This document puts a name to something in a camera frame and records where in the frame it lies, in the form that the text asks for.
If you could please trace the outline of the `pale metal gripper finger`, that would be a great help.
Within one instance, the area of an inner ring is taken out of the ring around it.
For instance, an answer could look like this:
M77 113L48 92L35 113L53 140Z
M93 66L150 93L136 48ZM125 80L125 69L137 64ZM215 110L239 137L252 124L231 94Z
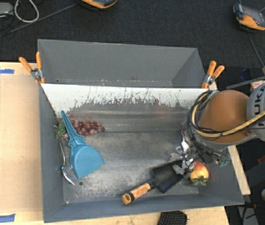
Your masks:
M170 154L169 161L178 161L184 158L184 149L181 146L177 146L175 151Z
M193 172L193 159L181 159L172 162L172 167L177 174L187 174Z

